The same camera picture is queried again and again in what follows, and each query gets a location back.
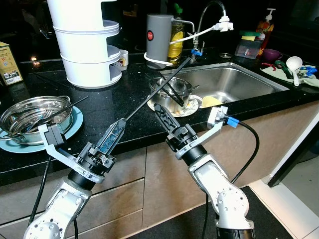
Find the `white tiered food container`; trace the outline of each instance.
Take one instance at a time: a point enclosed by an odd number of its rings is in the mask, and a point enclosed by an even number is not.
[[[120,50],[107,44],[119,24],[102,19],[101,3],[115,0],[48,0],[67,80],[81,88],[103,88],[119,81],[111,66]]]

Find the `stainless steel sink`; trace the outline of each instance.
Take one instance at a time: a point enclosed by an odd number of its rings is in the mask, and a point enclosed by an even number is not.
[[[161,71],[170,74],[172,70]],[[213,96],[223,103],[285,91],[288,88],[235,63],[195,66],[182,69],[176,77],[199,85],[193,95]]]

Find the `light blue plate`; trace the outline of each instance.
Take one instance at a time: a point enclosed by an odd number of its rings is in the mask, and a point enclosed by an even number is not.
[[[72,122],[71,128],[64,135],[66,139],[74,135],[76,131],[79,130],[79,128],[81,127],[83,123],[83,114],[79,110],[79,108],[73,106],[71,114],[73,116],[73,122]],[[4,136],[4,135],[6,135],[5,131],[1,133],[1,136]],[[12,153],[33,153],[33,152],[38,152],[45,149],[43,144],[34,145],[34,146],[22,145],[22,144],[18,144],[14,142],[13,140],[9,140],[9,141],[0,140],[0,148]]]

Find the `sparkly black countertop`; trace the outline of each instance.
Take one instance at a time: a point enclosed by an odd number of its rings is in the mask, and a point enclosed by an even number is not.
[[[206,56],[199,59],[199,62],[188,66],[228,61],[218,57],[214,49],[208,49]],[[234,57],[230,61],[289,88],[287,91],[224,104],[228,107],[228,114],[239,120],[319,100],[319,88],[307,85],[297,88],[292,83],[270,77],[260,71],[258,60]],[[122,72],[120,81],[104,89],[76,88],[67,82],[63,69],[61,61],[40,62],[36,66],[32,63],[22,64],[20,70],[24,73],[24,82],[6,88],[0,87],[0,114],[22,100],[36,96],[67,95],[71,98],[71,102],[88,96],[88,99],[77,105],[83,113],[84,122],[63,146],[71,154],[79,153],[88,141],[97,143],[110,124],[127,117],[150,93],[148,81],[144,77],[144,72],[150,70],[146,67],[141,54],[130,55],[130,65]],[[32,72],[45,76],[47,80],[37,77]],[[200,132],[207,129],[210,110],[211,108],[198,109],[193,115],[177,120],[181,125],[188,123],[195,131]],[[146,105],[127,122],[125,133],[112,154],[163,142],[165,136],[164,128],[156,120],[154,112]],[[17,154],[0,149],[0,186],[42,175],[47,159],[45,151]],[[64,168],[66,166],[62,163],[53,160],[50,172]]]

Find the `white ladle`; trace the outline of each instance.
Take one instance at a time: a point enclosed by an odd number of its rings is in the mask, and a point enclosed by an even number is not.
[[[298,86],[299,85],[299,80],[296,71],[303,65],[303,61],[300,57],[298,56],[292,56],[288,58],[286,61],[287,67],[292,71],[293,76],[294,76],[294,85]]]

